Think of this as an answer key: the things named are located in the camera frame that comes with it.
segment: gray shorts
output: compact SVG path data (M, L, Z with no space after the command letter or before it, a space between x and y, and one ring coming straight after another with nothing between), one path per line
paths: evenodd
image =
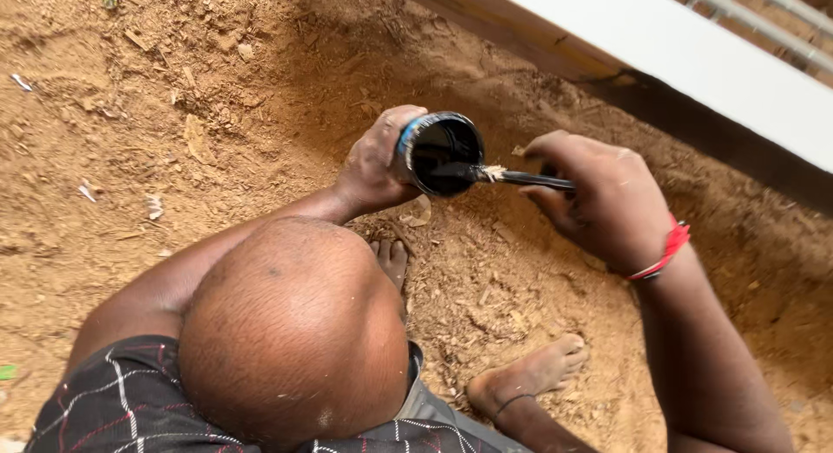
M466 431L504 453L532 453L515 440L470 419L461 412L453 410L452 406L429 391L428 387L419 378L422 371L422 350L414 342L409 342L409 345L411 348L410 372L413 384L411 385L411 391L405 398L405 404L402 405L394 419L436 420Z

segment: red thread bracelet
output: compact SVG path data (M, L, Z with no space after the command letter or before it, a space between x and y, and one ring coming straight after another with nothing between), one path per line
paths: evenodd
M683 225L685 222L677 222L674 218L674 214L669 213L672 218L672 224L674 224L674 229L668 233L668 238L666 239L666 252L662 255L662 258L657 261L654 265L649 266L648 268L641 270L634 274L633 276L628 276L625 279L627 280L637 280L637 279L650 279L651 277L656 277L660 274L662 268L664 268L674 257L677 251L682 248L682 245L688 243L688 239L692 236L688 235L688 228L689 225Z

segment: black string anklet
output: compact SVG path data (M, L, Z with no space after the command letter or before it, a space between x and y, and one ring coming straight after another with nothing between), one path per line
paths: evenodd
M507 402L503 403L501 408L498 409L497 412L495 413L495 419L497 419L497 416L501 415L501 412L506 408L507 405L509 405L509 403L511 403L515 400L519 400L520 398L523 398L523 397L526 397L526 396L529 396L532 399L535 399L535 394L518 394L514 398L512 398L512 399L508 400Z

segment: foot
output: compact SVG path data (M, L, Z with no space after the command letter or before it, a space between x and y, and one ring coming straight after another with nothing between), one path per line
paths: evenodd
M466 387L469 401L494 420L495 413L518 394L539 394L568 386L589 356L578 335L565 335L531 354L474 377Z
M390 244L389 240L372 241L370 248L376 254L381 270L385 271L387 277L393 281L399 292L402 291L402 284L405 282L405 267L408 266L408 252L405 245L397 240Z

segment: white painted surface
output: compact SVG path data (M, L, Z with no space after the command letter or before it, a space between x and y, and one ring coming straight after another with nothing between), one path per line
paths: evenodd
M510 1L833 172L833 89L678 2Z

